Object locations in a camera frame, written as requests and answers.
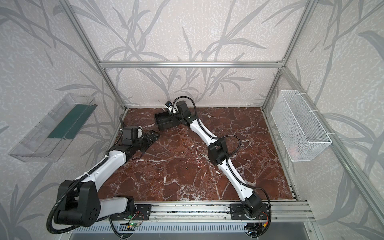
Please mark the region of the black plastic bin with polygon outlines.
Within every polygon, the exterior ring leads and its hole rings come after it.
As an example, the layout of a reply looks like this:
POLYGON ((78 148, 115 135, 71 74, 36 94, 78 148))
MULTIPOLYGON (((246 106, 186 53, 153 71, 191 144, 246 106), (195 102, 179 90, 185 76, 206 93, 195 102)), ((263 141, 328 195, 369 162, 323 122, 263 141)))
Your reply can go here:
POLYGON ((154 115, 154 117, 155 124, 159 131, 174 128, 180 124, 178 118, 176 116, 171 116, 169 112, 157 113, 154 115))

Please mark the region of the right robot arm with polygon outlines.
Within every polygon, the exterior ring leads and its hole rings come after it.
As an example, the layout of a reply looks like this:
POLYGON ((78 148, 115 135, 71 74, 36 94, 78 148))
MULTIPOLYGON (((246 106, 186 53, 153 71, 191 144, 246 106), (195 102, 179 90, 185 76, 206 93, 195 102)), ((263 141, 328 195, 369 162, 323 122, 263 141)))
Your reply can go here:
POLYGON ((167 103, 166 105, 171 117, 188 126, 207 145, 208 158, 211 164, 217 166, 235 188, 247 218, 251 220, 256 219, 260 213, 264 213, 268 220, 271 220, 271 201, 267 192, 263 188, 246 184, 231 161, 231 157, 241 147, 242 141, 240 138, 236 135, 225 135, 222 137, 214 135, 202 123, 198 117, 194 101, 187 96, 178 97, 173 103, 167 103), (232 153, 229 153, 226 138, 231 137, 238 140, 238 146, 232 153))

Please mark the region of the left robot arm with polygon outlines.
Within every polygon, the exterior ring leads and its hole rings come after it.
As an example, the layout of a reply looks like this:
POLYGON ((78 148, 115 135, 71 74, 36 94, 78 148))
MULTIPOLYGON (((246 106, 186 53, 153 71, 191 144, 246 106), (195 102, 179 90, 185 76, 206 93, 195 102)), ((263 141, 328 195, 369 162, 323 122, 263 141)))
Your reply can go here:
POLYGON ((160 137, 156 131, 145 133, 142 127, 125 127, 104 158, 75 180, 66 180, 58 188, 57 201, 50 211, 46 228, 58 235, 79 227, 90 227, 115 214, 135 216, 137 208, 131 196, 100 199, 105 181, 137 152, 145 153, 160 137))

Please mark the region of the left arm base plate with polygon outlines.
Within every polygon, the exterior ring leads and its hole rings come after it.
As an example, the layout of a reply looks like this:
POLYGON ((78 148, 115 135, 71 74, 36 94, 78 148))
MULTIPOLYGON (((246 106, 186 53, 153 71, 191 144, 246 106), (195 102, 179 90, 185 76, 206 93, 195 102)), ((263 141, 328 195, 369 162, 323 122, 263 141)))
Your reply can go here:
POLYGON ((123 213, 114 214, 111 216, 113 221, 128 221, 130 219, 147 221, 151 214, 151 204, 137 204, 134 207, 129 207, 123 213))

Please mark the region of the aluminium frame crossbar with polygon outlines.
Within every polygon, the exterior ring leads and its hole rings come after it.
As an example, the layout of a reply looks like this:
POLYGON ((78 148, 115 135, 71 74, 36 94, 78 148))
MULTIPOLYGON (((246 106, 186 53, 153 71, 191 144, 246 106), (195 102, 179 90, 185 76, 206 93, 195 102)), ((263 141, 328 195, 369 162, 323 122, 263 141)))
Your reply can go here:
POLYGON ((274 61, 102 61, 102 68, 280 68, 283 64, 274 61))

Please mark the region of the clear acrylic wall shelf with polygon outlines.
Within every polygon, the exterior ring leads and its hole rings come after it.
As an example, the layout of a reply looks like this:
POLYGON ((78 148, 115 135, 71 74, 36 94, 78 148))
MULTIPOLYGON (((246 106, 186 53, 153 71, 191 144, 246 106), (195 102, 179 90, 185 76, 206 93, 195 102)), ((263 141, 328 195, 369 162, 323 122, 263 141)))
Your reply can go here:
POLYGON ((94 97, 67 94, 9 155, 25 163, 57 162, 96 107, 94 97))

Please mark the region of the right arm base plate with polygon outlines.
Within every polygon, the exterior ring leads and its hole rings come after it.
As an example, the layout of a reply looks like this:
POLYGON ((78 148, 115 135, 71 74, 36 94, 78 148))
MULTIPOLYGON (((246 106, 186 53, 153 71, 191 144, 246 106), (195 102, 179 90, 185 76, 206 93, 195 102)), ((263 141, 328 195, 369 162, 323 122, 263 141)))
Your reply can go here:
POLYGON ((230 215, 232 220, 257 220, 267 221, 270 216, 271 209, 268 204, 263 204, 261 210, 256 217, 247 217, 242 204, 230 204, 230 215))

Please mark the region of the aluminium mounting rail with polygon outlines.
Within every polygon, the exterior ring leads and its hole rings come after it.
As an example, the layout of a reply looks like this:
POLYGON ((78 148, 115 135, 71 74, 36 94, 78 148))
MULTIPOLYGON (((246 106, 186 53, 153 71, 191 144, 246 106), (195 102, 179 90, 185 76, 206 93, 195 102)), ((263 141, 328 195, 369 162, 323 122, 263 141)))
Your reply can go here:
MULTIPOLYGON (((232 220, 230 204, 234 201, 192 201, 192 202, 138 202, 151 204, 150 218, 145 223, 224 223, 258 222, 257 220, 232 220)), ((308 202, 271 201, 271 220, 274 222, 314 222, 315 217, 308 202)))

